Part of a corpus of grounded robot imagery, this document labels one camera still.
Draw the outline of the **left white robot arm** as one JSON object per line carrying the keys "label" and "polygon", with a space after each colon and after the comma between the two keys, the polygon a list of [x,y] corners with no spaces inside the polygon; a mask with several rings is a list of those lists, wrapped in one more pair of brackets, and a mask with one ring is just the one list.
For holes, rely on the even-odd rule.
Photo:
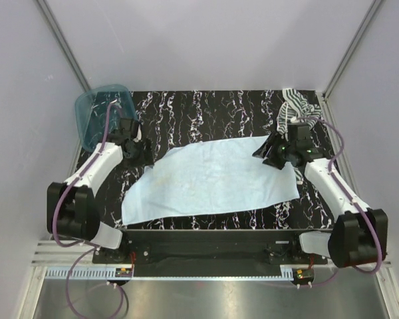
{"label": "left white robot arm", "polygon": [[86,162],[64,182],[52,182],[47,189],[47,230],[62,247],[85,242],[107,249],[116,263],[125,262],[130,247],[122,242],[122,231],[100,219],[96,194],[115,167],[143,167],[154,164],[149,139],[125,139],[120,143],[97,144]]}

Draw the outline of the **light blue towel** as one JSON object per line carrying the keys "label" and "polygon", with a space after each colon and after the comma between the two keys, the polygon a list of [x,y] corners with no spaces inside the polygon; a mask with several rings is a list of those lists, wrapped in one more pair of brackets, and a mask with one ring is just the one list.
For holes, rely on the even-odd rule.
{"label": "light blue towel", "polygon": [[125,193],[123,225],[250,211],[298,199],[291,164],[277,169],[253,157],[265,140],[232,138],[169,150]]}

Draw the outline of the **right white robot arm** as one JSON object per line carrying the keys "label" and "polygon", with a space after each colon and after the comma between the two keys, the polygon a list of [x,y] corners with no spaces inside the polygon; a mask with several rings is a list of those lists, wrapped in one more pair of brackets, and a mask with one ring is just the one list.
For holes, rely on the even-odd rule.
{"label": "right white robot arm", "polygon": [[314,254],[330,259],[338,268],[360,270],[362,265],[374,263],[374,269],[379,270],[386,257],[387,214],[361,200],[310,138],[288,142],[274,133],[253,156],[277,169],[293,164],[313,184],[334,217],[331,232],[307,231],[299,235],[299,240],[288,248],[292,261],[301,264]]}

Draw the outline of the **black white striped towel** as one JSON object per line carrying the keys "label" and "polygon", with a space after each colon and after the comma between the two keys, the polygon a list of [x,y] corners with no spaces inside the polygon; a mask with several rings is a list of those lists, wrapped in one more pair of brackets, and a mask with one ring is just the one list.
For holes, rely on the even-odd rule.
{"label": "black white striped towel", "polygon": [[[287,140],[287,126],[289,123],[307,123],[309,125],[312,137],[312,130],[322,117],[322,109],[318,104],[311,104],[309,101],[294,88],[286,88],[283,90],[284,103],[280,107],[277,115],[277,136],[275,142],[275,153],[277,148]],[[322,156],[322,151],[316,147],[313,138],[312,143],[316,148],[316,158]],[[304,182],[305,167],[294,167],[295,179],[297,184]]]}

